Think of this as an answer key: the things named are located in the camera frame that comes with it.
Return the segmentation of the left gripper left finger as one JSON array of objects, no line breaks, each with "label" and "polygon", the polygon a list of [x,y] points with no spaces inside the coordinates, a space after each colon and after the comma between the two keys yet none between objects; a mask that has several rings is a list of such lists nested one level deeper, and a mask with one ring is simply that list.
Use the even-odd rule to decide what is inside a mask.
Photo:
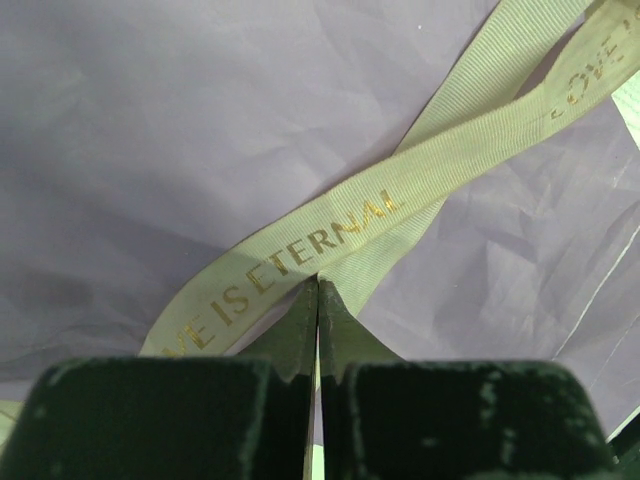
[{"label": "left gripper left finger", "polygon": [[318,284],[233,356],[74,359],[34,385],[18,479],[306,479]]}]

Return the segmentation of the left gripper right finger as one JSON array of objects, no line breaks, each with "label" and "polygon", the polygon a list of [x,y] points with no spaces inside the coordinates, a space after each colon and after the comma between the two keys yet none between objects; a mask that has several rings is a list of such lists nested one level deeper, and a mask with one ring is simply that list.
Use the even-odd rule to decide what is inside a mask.
[{"label": "left gripper right finger", "polygon": [[408,361],[318,294],[329,479],[616,479],[588,395],[541,361]]}]

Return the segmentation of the cream ribbon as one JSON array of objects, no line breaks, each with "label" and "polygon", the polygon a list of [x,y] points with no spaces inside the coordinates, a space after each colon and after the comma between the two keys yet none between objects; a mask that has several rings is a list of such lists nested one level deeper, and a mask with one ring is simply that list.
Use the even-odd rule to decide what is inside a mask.
[{"label": "cream ribbon", "polygon": [[144,357],[213,356],[312,276],[360,306],[450,193],[585,115],[639,68],[635,1],[502,1],[396,151],[192,277]]}]

